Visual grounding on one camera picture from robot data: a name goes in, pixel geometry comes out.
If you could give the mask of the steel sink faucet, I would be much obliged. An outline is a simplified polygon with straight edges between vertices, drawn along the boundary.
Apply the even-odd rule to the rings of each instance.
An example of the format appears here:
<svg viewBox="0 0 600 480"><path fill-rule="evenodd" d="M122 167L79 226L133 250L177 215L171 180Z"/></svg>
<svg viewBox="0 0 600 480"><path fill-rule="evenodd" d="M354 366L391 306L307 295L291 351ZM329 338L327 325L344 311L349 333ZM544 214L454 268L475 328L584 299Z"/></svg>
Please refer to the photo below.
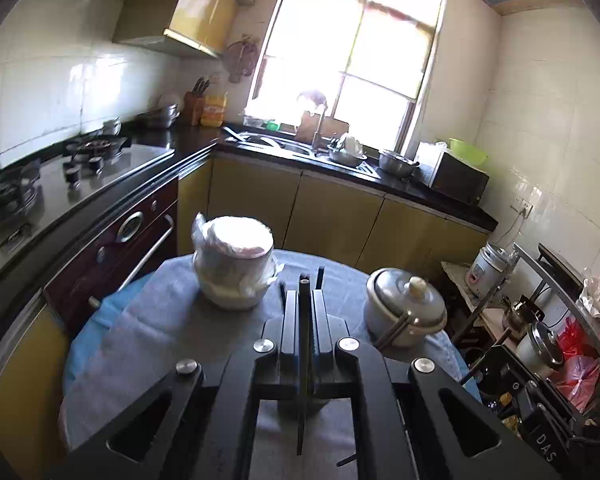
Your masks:
<svg viewBox="0 0 600 480"><path fill-rule="evenodd" d="M323 122L324 122L324 118L325 118L325 114L326 114L326 110L327 110L327 103L326 102L322 103L321 108L322 109L320 111L320 116L318 116L316 129L314 131L314 135L313 135L312 143L311 143L311 150L313 153L317 153L318 150L320 149L321 140L322 140L322 128L323 128Z"/></svg>

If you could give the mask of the steel bowls near stove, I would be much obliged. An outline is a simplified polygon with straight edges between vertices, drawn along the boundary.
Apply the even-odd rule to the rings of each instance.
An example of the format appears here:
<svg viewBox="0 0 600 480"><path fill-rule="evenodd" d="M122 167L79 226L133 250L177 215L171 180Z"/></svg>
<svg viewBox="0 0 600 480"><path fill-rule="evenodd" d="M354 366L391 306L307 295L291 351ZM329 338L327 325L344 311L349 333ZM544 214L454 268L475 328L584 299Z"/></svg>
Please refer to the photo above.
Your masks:
<svg viewBox="0 0 600 480"><path fill-rule="evenodd" d="M168 130L180 116L180 111L176 104L169 104L164 107L150 110L144 114L139 114L137 120L147 129Z"/></svg>

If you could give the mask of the grey table cloth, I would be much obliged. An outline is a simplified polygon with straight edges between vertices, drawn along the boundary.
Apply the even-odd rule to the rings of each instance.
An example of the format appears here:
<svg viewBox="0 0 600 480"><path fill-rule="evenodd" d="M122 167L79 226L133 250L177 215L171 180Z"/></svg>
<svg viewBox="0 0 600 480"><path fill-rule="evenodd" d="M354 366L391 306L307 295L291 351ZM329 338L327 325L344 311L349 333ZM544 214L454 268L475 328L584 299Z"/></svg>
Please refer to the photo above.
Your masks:
<svg viewBox="0 0 600 480"><path fill-rule="evenodd" d="M297 295L296 364L280 376L294 385L289 400L260 403L245 479L362 479L356 461L351 401L313 392L312 292L350 336L374 345L364 324L367 275L324 258L276 252L284 270L264 298L245 311L223 310L204 296L193 259L163 263L125 308L61 405L69 454L114 420L180 364L195 361L218 374L239 349L261 338L284 314L287 292Z"/></svg>

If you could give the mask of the kitchen window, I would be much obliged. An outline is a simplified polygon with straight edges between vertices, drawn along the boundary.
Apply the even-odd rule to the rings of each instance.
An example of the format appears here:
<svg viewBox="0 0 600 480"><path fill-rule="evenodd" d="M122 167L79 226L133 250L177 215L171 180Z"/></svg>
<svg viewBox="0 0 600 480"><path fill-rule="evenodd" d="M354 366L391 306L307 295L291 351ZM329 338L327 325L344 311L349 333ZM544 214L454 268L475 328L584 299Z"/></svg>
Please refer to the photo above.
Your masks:
<svg viewBox="0 0 600 480"><path fill-rule="evenodd" d="M364 145L407 147L445 0L279 0L245 118L336 120Z"/></svg>

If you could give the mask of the yellow upper cabinet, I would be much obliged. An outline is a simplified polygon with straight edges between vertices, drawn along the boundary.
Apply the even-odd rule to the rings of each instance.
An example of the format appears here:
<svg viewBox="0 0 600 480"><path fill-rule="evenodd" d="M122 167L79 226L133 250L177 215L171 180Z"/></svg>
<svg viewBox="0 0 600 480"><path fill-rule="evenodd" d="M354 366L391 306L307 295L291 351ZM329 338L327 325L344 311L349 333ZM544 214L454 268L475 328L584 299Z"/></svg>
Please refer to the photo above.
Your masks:
<svg viewBox="0 0 600 480"><path fill-rule="evenodd" d="M238 9L255 2L124 0L112 41L180 58L220 58Z"/></svg>

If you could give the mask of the steel kettle on rack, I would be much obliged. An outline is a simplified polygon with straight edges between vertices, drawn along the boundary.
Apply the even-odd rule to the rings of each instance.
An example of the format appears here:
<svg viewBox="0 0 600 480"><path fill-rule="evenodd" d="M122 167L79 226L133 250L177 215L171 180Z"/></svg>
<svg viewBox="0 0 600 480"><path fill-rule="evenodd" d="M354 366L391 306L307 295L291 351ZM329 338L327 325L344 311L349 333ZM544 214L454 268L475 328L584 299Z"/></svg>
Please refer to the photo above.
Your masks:
<svg viewBox="0 0 600 480"><path fill-rule="evenodd" d="M516 357L541 378L549 378L565 364L564 352L555 334L540 321L527 326L526 334L516 348Z"/></svg>

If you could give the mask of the green plastic basin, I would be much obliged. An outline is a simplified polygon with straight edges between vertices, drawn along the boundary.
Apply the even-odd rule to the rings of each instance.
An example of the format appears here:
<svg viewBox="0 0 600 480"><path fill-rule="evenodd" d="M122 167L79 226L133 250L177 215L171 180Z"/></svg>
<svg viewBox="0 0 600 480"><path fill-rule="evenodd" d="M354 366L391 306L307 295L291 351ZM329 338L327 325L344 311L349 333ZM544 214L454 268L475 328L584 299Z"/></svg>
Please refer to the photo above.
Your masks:
<svg viewBox="0 0 600 480"><path fill-rule="evenodd" d="M488 154L481 148L460 139L449 138L449 150L456 158L476 168L482 166L488 159Z"/></svg>

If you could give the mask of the metal storage rack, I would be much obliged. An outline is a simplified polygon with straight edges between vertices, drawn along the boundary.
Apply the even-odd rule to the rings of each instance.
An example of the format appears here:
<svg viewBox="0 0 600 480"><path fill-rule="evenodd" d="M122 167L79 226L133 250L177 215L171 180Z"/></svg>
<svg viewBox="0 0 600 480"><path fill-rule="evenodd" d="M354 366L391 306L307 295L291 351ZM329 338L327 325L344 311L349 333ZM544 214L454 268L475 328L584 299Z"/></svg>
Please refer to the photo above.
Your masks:
<svg viewBox="0 0 600 480"><path fill-rule="evenodd" d="M600 336L577 306L583 287L564 264L546 250L533 259L520 246L484 246L465 276L478 304L452 339L461 341L501 298L520 262L539 285L509 304L501 336L463 379L474 380L498 419L513 419L522 440L561 474L600 474Z"/></svg>

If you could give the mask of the black microwave oven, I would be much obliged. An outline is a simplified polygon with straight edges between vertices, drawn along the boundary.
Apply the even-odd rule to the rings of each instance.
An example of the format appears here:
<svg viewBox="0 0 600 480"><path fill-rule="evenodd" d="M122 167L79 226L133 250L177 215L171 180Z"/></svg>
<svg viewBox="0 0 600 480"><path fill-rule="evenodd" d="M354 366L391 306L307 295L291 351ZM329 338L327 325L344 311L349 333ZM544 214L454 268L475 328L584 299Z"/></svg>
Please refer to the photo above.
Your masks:
<svg viewBox="0 0 600 480"><path fill-rule="evenodd" d="M417 181L434 192L477 206L489 182L482 170L466 164L442 144L420 142L415 155Z"/></svg>

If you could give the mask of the wooden knife block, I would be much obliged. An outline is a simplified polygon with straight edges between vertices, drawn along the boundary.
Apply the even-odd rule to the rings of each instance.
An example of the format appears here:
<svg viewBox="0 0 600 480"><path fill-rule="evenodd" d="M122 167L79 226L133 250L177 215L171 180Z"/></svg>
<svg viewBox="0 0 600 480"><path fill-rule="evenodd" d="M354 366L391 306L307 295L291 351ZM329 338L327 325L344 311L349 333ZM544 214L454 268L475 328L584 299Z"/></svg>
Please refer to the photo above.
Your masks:
<svg viewBox="0 0 600 480"><path fill-rule="evenodd" d="M200 77L193 89L185 93L184 107L181 112L181 118L185 125L196 126L199 124L204 109L204 92L209 88L209 84L209 77Z"/></svg>

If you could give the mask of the yellow oil bottle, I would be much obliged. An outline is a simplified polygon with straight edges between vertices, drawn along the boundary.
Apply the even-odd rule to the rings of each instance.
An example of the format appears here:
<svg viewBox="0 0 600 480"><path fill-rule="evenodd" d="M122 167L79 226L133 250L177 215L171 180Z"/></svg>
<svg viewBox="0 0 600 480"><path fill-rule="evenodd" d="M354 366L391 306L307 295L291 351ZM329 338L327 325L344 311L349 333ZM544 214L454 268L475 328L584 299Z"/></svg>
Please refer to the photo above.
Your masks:
<svg viewBox="0 0 600 480"><path fill-rule="evenodd" d="M204 97L200 124L204 127L220 128L224 122L227 93L210 93Z"/></svg>

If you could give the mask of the gas stove top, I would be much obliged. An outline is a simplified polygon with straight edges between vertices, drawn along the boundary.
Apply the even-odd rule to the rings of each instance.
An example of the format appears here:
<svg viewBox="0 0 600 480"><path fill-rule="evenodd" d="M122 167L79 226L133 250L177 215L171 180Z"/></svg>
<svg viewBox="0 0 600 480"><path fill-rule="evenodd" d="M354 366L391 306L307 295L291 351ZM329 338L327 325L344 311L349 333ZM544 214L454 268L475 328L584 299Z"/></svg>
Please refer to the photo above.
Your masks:
<svg viewBox="0 0 600 480"><path fill-rule="evenodd" d="M173 155L122 136L84 136L58 157L0 171L0 274L36 238L108 186Z"/></svg>

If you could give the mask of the plastic-wrapped white bowl stack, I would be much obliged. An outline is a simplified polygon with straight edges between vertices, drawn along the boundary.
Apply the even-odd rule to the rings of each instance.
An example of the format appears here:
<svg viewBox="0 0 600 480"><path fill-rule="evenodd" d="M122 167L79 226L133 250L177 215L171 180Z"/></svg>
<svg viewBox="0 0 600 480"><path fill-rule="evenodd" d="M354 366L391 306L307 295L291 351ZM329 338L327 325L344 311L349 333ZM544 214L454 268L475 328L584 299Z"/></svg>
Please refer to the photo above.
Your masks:
<svg viewBox="0 0 600 480"><path fill-rule="evenodd" d="M254 308L284 270L273 254L271 229L255 218L223 216L207 220L197 214L192 241L193 267L200 289L223 310Z"/></svg>

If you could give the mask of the dish rack with dishes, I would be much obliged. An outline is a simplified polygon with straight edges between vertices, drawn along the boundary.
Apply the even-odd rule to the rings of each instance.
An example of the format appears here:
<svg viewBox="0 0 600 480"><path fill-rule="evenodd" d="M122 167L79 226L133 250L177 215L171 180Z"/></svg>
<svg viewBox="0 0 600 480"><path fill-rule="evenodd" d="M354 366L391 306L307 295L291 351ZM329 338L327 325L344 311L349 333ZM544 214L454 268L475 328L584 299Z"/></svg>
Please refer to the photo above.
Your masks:
<svg viewBox="0 0 600 480"><path fill-rule="evenodd" d="M355 168L366 161L363 145L350 133L343 133L327 145L328 157L339 165Z"/></svg>

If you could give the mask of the steel bowl on counter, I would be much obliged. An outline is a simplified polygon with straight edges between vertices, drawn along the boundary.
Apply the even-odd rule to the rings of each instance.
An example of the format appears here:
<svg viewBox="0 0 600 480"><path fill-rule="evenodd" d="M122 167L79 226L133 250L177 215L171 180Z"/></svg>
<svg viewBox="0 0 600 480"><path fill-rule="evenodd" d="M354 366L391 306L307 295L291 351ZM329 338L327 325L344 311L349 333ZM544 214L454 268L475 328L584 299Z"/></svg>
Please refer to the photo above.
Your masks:
<svg viewBox="0 0 600 480"><path fill-rule="evenodd" d="M380 150L378 160L380 170L398 179L408 178L419 166L419 162L389 150Z"/></svg>

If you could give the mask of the blue under cloth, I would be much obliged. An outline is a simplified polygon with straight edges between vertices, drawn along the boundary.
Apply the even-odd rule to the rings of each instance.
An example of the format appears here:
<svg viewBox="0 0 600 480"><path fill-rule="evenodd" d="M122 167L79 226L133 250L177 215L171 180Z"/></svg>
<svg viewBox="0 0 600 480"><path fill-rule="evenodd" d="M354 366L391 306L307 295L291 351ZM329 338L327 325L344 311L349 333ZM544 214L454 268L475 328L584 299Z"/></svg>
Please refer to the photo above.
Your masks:
<svg viewBox="0 0 600 480"><path fill-rule="evenodd" d="M124 286L118 292L105 297L100 307L86 321L82 330L70 344L62 374L62 393L66 396L73 383L86 369L91 356L97 351L110 328L125 308L140 293L154 272Z"/></svg>

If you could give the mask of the dark red oven front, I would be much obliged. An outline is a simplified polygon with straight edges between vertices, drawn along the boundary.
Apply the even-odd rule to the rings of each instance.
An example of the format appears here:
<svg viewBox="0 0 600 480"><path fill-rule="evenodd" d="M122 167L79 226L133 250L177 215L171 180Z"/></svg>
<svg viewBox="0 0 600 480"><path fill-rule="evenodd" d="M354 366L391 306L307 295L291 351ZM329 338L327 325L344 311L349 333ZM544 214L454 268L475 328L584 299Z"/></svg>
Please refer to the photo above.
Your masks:
<svg viewBox="0 0 600 480"><path fill-rule="evenodd" d="M178 252L178 178L136 202L45 285L68 337L78 336L102 300L157 270Z"/></svg>

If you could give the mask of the yellow lower cabinets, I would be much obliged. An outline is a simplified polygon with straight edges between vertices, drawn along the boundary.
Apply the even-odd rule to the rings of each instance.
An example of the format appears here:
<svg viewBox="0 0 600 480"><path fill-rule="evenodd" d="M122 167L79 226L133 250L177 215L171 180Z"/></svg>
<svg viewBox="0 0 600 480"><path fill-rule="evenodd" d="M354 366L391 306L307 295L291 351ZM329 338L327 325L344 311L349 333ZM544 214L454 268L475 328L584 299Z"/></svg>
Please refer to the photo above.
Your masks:
<svg viewBox="0 0 600 480"><path fill-rule="evenodd" d="M281 160L210 152L165 174L130 177L43 234L0 285L14 312L0 324L0 452L23 479L38 479L65 455L57 427L60 369L71 338L43 289L111 222L178 178L178 252L192 249L196 214L261 220L277 248L321 256L365 272L402 266L434 276L471 259L493 218L414 182L375 188L342 174Z"/></svg>

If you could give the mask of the white rice cooker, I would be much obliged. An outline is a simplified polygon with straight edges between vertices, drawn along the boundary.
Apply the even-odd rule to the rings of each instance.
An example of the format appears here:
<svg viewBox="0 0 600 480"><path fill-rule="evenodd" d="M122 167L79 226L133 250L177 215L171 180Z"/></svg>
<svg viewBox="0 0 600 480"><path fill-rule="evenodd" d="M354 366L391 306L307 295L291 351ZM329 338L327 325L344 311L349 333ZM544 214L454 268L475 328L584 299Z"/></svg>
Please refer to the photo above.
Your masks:
<svg viewBox="0 0 600 480"><path fill-rule="evenodd" d="M466 272L465 283L469 290L482 299L502 277L511 261L512 255L506 249L486 243Z"/></svg>

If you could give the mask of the red plastic bag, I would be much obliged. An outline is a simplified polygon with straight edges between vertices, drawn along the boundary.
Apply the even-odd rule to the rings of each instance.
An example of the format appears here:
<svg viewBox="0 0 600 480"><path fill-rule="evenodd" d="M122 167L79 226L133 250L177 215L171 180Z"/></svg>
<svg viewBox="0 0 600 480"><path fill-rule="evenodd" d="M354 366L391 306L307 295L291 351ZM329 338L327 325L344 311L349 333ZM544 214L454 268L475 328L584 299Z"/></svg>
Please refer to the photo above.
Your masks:
<svg viewBox="0 0 600 480"><path fill-rule="evenodd" d="M600 358L586 342L582 327L568 318L558 336L559 348L565 358L564 366L552 377L557 390L583 413L591 401L600 377Z"/></svg>

